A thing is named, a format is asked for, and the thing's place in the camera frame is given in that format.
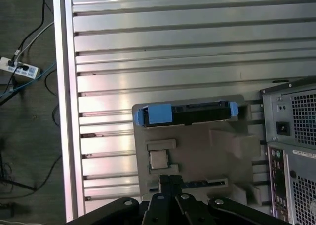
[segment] gray carpet floor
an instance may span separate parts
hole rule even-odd
[[[46,0],[53,8],[53,1]],[[0,56],[11,58],[22,39],[41,21],[41,0],[0,0]],[[53,21],[45,9],[44,26]],[[21,59],[47,69],[55,62],[54,27],[50,27]],[[10,76],[0,71],[0,77]],[[57,92],[56,72],[48,78],[48,86]],[[3,92],[5,85],[0,85]],[[11,176],[17,182],[40,185],[52,163],[61,154],[60,130],[52,121],[52,110],[58,103],[44,86],[44,78],[25,88],[0,106],[0,142],[4,163],[12,168]],[[35,194],[24,198],[28,190],[0,184],[0,203],[14,202],[15,215],[10,221],[58,225],[65,223],[63,170],[60,160],[46,185]]]

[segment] blue cable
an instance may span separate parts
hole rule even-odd
[[[46,74],[46,73],[47,73],[50,69],[52,69],[55,65],[56,65],[56,62],[55,62],[54,64],[52,64],[52,65],[51,65],[47,70],[45,70],[43,73],[41,73],[39,76],[37,76],[35,79],[31,80],[30,82],[28,82],[28,83],[26,83],[26,84],[23,84],[23,85],[21,85],[21,86],[15,88],[15,89],[13,89],[13,90],[10,90],[10,91],[7,91],[7,92],[3,93],[2,95],[0,95],[0,98],[3,97],[3,96],[5,96],[5,95],[7,95],[7,94],[13,93],[13,92],[15,92],[15,91],[17,91],[17,90],[19,90],[19,89],[21,89],[21,88],[24,88],[24,87],[30,85],[31,83],[33,83],[35,80],[40,79],[44,74]]]

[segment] slotted aluminum surface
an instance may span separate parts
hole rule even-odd
[[[54,10],[68,221],[138,198],[134,104],[255,103],[275,80],[316,74],[316,0],[54,0]],[[264,140],[252,109],[249,130]],[[254,179],[266,180],[262,166]]]

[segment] computer tower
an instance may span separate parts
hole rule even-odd
[[[261,90],[273,216],[316,224],[316,78]]]

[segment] power strip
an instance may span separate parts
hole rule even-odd
[[[9,72],[12,73],[12,72],[14,72],[15,67],[8,65],[8,61],[9,61],[9,60],[10,60],[9,58],[1,57],[1,60],[0,60],[0,69],[1,69],[1,70],[4,70],[4,71],[9,71]],[[28,64],[25,64],[25,63],[22,63],[22,62],[19,62],[19,65],[28,66],[29,68],[28,68],[26,71],[23,70],[22,68],[18,68],[18,69],[15,71],[15,74],[21,75],[21,76],[25,76],[25,77],[31,78],[31,79],[35,79],[35,78],[36,78],[36,75],[37,75],[38,72],[39,72],[39,68],[38,68],[38,67],[31,66],[31,65],[28,65]]]

